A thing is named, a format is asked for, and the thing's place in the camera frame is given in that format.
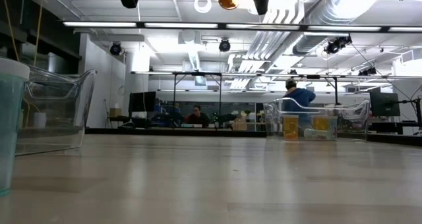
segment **cable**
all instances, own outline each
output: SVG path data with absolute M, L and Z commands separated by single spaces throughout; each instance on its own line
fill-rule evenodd
M 7 0 L 4 0 L 4 2 L 5 2 L 5 8 L 6 8 L 7 22 L 9 23 L 9 30 L 11 31 L 13 49 L 15 50 L 16 60 L 19 62 L 18 48 L 17 48 L 16 43 L 15 43 L 15 35 L 13 34 L 13 28 L 12 28 L 11 16 L 10 16 L 10 13 L 9 13 L 9 7 L 7 5 Z
M 356 49 L 356 51 L 362 56 L 362 58 L 364 59 L 364 60 L 366 60 L 366 62 L 369 64 L 369 65 L 371 65 L 371 63 L 368 61 L 368 59 L 367 58 L 365 58 L 365 56 L 363 56 L 362 55 L 362 53 L 355 47 L 355 45 L 353 45 L 352 43 L 351 43 L 351 45 Z M 381 76 L 384 76 L 384 75 L 382 75 L 381 73 L 380 73 L 380 71 L 378 71 L 378 69 L 376 68 L 376 67 L 374 67 L 375 68 L 375 70 L 377 71 L 377 73 L 379 73 Z M 391 81 L 389 81 L 389 79 L 387 79 L 387 78 L 385 78 L 385 80 L 388 82 L 388 83 L 390 83 L 391 84 L 391 86 L 393 86 L 397 91 L 399 91 L 400 93 L 402 93 L 405 97 L 407 97 L 408 98 L 408 100 L 412 100 L 409 96 L 407 96 L 404 92 L 402 92 L 401 91 L 401 89 L 399 89 L 397 86 L 395 86 L 393 83 L 391 83 Z M 415 111 L 415 114 L 416 114 L 416 117 L 417 117 L 417 111 L 416 111 L 416 108 L 415 108 L 415 106 L 413 105 L 413 103 L 411 102 L 410 103 L 410 105 L 413 107 L 413 110 Z
M 38 43 L 40 42 L 42 3 L 43 3 L 43 0 L 41 0 L 41 3 L 40 3 L 40 15 L 38 16 L 38 29 L 37 29 L 37 39 L 36 39 L 36 42 L 35 42 L 34 67 L 36 66 L 36 63 L 37 63 Z

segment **fluorescent light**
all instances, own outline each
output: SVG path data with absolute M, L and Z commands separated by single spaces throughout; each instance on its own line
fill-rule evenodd
M 333 32 L 304 32 L 306 36 L 349 36 L 348 33 L 333 33 Z
M 189 90 L 190 92 L 216 92 L 214 90 Z
M 276 24 L 227 24 L 227 28 L 251 30 L 298 30 L 299 26 L 286 26 Z
M 391 27 L 389 32 L 422 32 L 422 27 Z
M 159 92 L 174 92 L 173 89 L 159 89 L 157 91 L 159 91 Z M 176 92 L 186 92 L 186 90 L 179 90 L 179 89 L 177 89 Z
M 222 73 L 223 76 L 258 76 L 256 73 Z
M 310 26 L 308 30 L 320 30 L 320 31 L 369 31 L 369 32 L 376 32 L 379 31 L 381 27 L 377 26 Z
M 172 75 L 172 72 L 132 72 L 134 74 L 147 74 L 147 75 Z
M 263 74 L 263 76 L 290 77 L 290 76 L 298 76 L 298 75 L 292 75 L 292 74 Z
M 214 23 L 145 23 L 147 28 L 207 28 L 207 29 L 216 29 L 218 24 Z
M 64 22 L 70 27 L 136 27 L 134 22 Z

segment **ceiling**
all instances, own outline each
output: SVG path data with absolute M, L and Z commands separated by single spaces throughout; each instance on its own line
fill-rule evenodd
M 262 22 L 263 16 L 251 14 L 247 9 L 223 10 L 218 2 L 211 0 L 212 8 L 208 13 L 199 13 L 194 8 L 195 0 L 140 0 L 138 9 L 126 9 L 120 0 L 45 0 L 45 7 L 63 20 L 91 21 L 174 21 L 174 22 Z M 316 0 L 304 1 L 305 10 Z M 422 0 L 378 0 L 368 11 L 353 21 L 353 24 L 400 24 L 422 25 Z M 177 48 L 180 30 L 137 30 L 114 29 L 91 32 L 115 35 L 142 34 L 155 51 L 151 64 L 155 67 L 165 65 L 180 65 L 188 60 L 186 52 L 174 50 Z M 201 30 L 202 42 L 207 46 L 199 52 L 201 61 L 227 62 L 229 55 L 237 51 L 247 51 L 253 43 L 256 32 L 250 31 L 217 31 Z M 229 38 L 230 53 L 220 53 L 219 41 Z M 389 73 L 391 59 L 400 56 L 399 53 L 409 51 L 411 46 L 422 46 L 422 35 L 418 34 L 352 34 L 351 38 L 356 48 L 365 56 L 364 59 L 356 49 L 347 46 L 339 54 L 330 57 L 322 53 L 322 47 L 304 57 L 301 69 L 306 71 L 324 72 L 328 67 L 338 73 L 350 70 L 366 62 L 376 59 L 381 73 Z M 107 46 L 111 41 L 103 41 Z M 127 49 L 136 49 L 138 42 L 124 42 Z

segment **man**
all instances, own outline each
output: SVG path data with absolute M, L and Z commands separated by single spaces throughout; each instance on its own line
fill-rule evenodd
M 202 125 L 203 128 L 206 128 L 210 124 L 210 118 L 208 118 L 206 114 L 201 113 L 200 106 L 196 105 L 193 107 L 193 114 L 186 118 L 186 123 L 191 125 Z
M 296 88 L 296 81 L 290 78 L 286 81 L 287 92 L 283 98 L 294 99 L 299 105 L 303 107 L 309 107 L 311 102 L 315 99 L 315 93 L 310 90 Z M 293 112 L 292 115 L 299 116 L 299 128 L 300 133 L 306 128 L 312 128 L 311 118 L 306 113 L 295 113 L 295 112 L 306 112 L 306 109 L 301 108 L 298 104 L 292 100 L 283 101 L 283 111 Z

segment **monitor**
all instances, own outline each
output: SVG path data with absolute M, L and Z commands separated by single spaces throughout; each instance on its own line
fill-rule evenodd
M 129 114 L 132 112 L 154 112 L 155 92 L 131 93 Z
M 400 116 L 397 93 L 371 92 L 370 97 L 374 116 Z

